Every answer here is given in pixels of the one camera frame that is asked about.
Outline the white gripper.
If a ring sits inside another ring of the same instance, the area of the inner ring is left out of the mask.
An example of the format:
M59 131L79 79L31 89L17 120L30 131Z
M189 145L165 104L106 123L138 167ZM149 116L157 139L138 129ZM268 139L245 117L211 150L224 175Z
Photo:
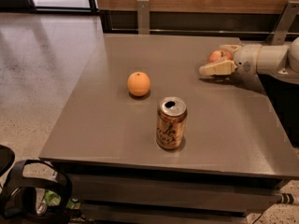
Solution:
M229 45L222 44L220 49L234 53L234 61L223 60L220 62L207 63L199 68L202 76L228 76L236 71L242 76L257 74L257 62L261 51L261 45Z

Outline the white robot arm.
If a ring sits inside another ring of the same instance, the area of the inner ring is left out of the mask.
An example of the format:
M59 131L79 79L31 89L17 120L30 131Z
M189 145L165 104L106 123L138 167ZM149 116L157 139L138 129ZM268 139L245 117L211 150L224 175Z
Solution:
M298 39L290 45L220 45L219 57L199 68L203 77L268 75L277 80L299 84Z

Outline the black curved robot base part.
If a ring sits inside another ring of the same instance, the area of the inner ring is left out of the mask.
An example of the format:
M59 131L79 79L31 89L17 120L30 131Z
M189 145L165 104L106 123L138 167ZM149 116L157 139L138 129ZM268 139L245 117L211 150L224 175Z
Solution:
M71 197L72 183L67 175L60 173L62 180L55 182L37 177L25 177L26 165L40 163L53 171L57 169L40 160L15 161L10 147L0 145L0 175L8 172L0 193L1 224L68 224L70 216L66 205ZM42 214L36 211L37 189L53 191L61 197L57 206Z

